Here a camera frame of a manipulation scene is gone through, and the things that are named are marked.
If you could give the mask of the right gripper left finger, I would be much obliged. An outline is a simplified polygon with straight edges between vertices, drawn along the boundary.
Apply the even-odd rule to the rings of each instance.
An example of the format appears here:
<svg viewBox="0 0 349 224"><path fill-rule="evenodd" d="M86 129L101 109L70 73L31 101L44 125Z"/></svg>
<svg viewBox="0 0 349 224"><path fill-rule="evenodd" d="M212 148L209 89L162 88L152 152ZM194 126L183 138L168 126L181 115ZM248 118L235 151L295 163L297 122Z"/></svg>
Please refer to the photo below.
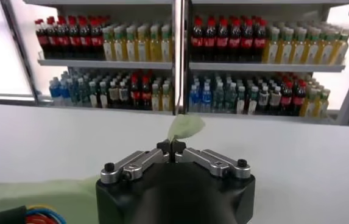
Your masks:
<svg viewBox="0 0 349 224"><path fill-rule="evenodd" d="M138 180L150 166L168 163L170 151L171 143L166 139L150 151L137 150L119 162L106 163L100 172L100 181L103 184L115 184L121 180Z"/></svg>

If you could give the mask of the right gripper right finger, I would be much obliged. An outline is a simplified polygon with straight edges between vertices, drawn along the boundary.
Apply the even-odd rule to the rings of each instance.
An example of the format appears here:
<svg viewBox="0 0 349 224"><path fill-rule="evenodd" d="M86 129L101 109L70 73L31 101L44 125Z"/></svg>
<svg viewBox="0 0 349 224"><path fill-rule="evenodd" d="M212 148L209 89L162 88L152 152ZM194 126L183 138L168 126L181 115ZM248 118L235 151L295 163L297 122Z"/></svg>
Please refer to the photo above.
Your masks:
<svg viewBox="0 0 349 224"><path fill-rule="evenodd" d="M172 142L172 152L176 163L196 164L216 178L249 179L252 175L245 159L231 159L210 149L196 150L178 140Z"/></svg>

